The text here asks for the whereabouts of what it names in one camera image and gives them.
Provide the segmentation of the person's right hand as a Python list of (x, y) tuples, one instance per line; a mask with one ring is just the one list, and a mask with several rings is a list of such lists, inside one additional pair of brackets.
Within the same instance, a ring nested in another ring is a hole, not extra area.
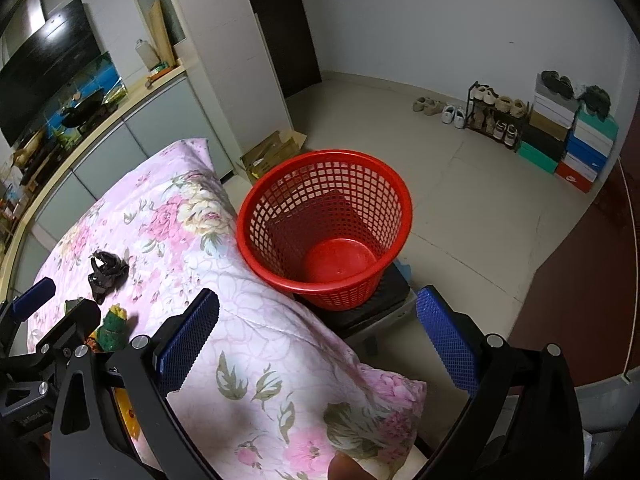
[(375, 480), (356, 460), (344, 453), (336, 453), (328, 468), (328, 480)]

